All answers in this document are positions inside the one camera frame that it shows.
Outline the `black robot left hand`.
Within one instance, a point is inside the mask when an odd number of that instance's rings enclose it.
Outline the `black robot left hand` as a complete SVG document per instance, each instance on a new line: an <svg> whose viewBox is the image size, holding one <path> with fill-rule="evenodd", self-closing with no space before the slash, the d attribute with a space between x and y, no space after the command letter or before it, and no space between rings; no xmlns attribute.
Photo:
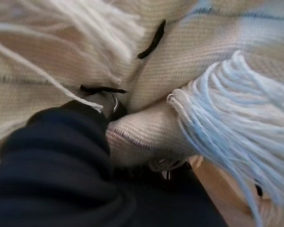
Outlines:
<svg viewBox="0 0 284 227"><path fill-rule="evenodd" d="M224 227L185 163L170 179L111 161L106 129L119 109L107 92L34 114L0 147L0 227Z"/></svg>

